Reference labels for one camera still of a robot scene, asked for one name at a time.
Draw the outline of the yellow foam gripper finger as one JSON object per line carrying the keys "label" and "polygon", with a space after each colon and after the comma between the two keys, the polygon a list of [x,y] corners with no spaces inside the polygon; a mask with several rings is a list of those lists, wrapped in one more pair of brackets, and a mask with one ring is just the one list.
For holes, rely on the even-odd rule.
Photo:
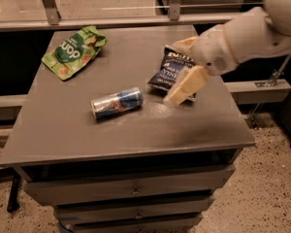
{"label": "yellow foam gripper finger", "polygon": [[194,44],[197,42],[198,36],[189,37],[171,44],[171,47],[179,53],[191,56]]}
{"label": "yellow foam gripper finger", "polygon": [[183,67],[178,74],[176,82],[163,99],[163,103],[170,108],[178,106],[189,96],[203,88],[207,83],[208,77],[208,71],[203,66]]}

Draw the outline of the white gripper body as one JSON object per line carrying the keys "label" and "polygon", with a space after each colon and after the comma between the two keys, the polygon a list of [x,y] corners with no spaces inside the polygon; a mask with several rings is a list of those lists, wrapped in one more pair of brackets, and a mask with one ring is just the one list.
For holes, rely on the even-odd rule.
{"label": "white gripper body", "polygon": [[221,76],[238,67],[224,31],[218,24],[203,32],[192,45],[192,58],[204,66],[210,75]]}

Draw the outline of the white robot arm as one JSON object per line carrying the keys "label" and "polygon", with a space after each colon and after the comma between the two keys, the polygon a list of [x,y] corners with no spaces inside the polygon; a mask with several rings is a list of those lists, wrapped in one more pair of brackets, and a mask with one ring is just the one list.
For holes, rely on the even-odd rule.
{"label": "white robot arm", "polygon": [[181,69],[164,98],[166,106],[181,104],[200,90],[209,76],[232,72],[253,58],[291,53],[291,0],[263,2],[262,7],[172,44],[175,51],[191,57],[195,65]]}

